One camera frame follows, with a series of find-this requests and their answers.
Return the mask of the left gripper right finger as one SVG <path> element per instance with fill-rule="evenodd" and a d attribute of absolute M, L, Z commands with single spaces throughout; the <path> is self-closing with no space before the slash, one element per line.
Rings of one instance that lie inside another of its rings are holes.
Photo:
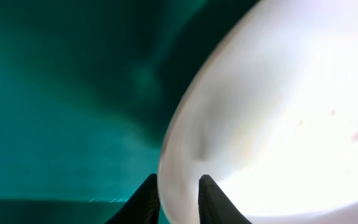
<path fill-rule="evenodd" d="M 200 224 L 252 224 L 210 175 L 202 175 L 199 179 L 198 211 Z"/>

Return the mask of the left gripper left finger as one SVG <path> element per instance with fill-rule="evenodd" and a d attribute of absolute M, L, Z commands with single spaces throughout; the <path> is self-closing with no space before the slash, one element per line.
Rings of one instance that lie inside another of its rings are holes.
<path fill-rule="evenodd" d="M 159 212 L 157 175 L 150 174 L 105 224 L 158 224 Z"/>

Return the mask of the white plate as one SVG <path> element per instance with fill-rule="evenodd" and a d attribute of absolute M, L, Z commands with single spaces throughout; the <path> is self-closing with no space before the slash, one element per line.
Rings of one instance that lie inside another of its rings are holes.
<path fill-rule="evenodd" d="M 358 0 L 260 1 L 225 36 L 163 142 L 169 222 L 204 174 L 252 223 L 358 223 Z"/>

